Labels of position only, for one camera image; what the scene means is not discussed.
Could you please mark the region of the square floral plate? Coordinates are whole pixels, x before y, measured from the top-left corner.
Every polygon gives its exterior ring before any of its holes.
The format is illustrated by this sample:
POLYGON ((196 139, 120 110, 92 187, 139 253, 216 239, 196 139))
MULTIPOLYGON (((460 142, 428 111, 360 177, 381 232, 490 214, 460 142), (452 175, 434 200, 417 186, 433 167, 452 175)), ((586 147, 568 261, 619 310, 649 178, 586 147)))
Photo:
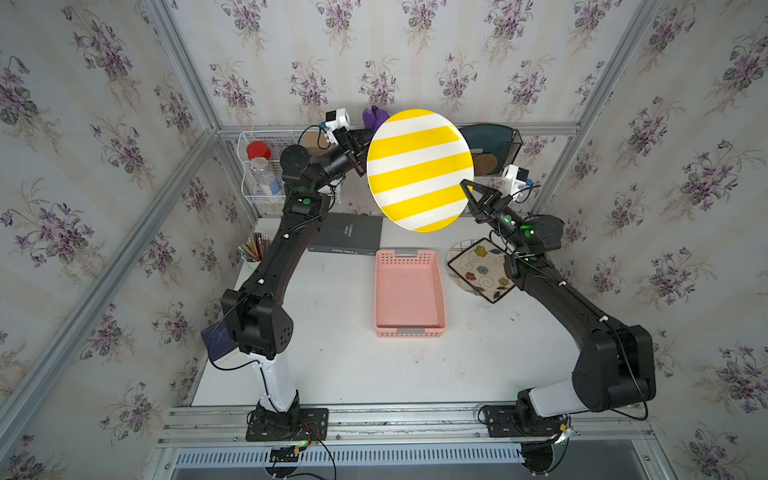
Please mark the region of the square floral plate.
POLYGON ((515 289, 515 285, 505 272, 505 252, 488 238, 481 238, 475 252, 482 258, 474 271, 465 271, 463 275, 450 271, 452 281, 462 290, 474 296, 482 297, 495 304, 515 289))

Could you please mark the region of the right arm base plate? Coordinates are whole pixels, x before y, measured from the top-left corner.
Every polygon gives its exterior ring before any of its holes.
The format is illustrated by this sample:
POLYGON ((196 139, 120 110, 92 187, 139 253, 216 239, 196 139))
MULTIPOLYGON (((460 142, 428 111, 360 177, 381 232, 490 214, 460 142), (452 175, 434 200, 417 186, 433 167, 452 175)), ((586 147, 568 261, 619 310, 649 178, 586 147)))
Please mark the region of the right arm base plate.
POLYGON ((558 439, 568 427, 568 417, 539 417, 525 405, 482 405, 477 420, 486 427, 491 438, 558 439))

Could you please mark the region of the purple cloth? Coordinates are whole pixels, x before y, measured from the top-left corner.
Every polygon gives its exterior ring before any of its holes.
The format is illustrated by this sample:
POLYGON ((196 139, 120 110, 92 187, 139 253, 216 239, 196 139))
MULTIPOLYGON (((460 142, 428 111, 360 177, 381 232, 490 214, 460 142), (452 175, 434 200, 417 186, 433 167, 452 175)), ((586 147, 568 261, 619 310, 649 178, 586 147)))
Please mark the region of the purple cloth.
POLYGON ((372 105, 363 111, 362 119, 364 129, 376 132, 390 117, 390 114, 376 105, 372 105))

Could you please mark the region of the yellow striped round plate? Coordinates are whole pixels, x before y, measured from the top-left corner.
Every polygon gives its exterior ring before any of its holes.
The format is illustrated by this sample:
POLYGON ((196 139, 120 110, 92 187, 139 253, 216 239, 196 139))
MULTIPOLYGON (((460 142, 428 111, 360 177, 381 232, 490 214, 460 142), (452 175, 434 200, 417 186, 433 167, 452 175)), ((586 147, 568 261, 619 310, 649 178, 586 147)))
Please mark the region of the yellow striped round plate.
POLYGON ((401 111, 374 134, 367 181, 382 213, 397 226, 432 233, 451 225, 468 199, 461 182, 474 179, 467 141, 442 115, 401 111))

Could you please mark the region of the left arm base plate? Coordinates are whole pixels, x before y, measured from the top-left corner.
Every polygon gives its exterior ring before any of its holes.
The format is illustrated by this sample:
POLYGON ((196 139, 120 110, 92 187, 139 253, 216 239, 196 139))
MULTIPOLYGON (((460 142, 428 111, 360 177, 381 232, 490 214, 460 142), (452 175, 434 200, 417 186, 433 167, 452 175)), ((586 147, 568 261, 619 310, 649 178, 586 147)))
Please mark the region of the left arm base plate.
POLYGON ((247 442, 322 440, 327 437, 329 410, 326 408, 293 409, 274 412, 258 405, 247 415, 247 442))

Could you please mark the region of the round plaid plate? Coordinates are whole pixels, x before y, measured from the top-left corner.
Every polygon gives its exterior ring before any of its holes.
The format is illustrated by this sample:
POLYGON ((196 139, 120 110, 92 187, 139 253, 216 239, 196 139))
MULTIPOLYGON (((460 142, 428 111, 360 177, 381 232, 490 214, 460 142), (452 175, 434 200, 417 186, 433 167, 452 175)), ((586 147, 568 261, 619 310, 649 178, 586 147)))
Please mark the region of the round plaid plate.
POLYGON ((482 258, 475 252, 481 239, 462 240, 449 248, 445 256, 446 267, 463 275, 465 271, 474 271, 482 258))

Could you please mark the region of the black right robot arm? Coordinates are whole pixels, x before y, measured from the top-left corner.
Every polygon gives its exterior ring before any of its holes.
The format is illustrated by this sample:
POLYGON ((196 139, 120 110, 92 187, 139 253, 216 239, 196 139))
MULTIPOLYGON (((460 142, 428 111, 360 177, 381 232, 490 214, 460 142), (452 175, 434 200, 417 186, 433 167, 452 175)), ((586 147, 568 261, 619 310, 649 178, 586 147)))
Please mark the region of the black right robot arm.
POLYGON ((475 221, 488 225, 511 246, 504 257, 507 277, 555 317, 579 350, 568 378, 519 392, 516 423, 531 428, 582 412, 619 413, 625 406, 653 400, 651 334, 599 308, 566 281, 548 257, 561 247, 564 221, 549 214, 522 217, 510 206, 512 196, 470 180, 462 181, 461 188, 475 221))

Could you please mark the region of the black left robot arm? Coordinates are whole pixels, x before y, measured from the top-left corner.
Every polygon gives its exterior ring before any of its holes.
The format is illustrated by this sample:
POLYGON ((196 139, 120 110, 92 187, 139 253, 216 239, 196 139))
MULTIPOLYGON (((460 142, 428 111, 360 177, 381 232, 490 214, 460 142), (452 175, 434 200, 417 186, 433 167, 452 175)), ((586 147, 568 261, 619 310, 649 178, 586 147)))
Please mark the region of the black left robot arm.
POLYGON ((373 133, 339 127, 332 136, 334 141, 322 156, 311 155, 299 144, 283 150, 280 165, 286 199, 275 239, 256 270, 221 298, 227 333, 263 382, 254 417, 285 429, 294 429, 300 415, 299 393, 281 357, 294 328, 283 308, 285 291, 335 201, 332 193, 322 190, 336 187, 350 171, 366 173, 373 133))

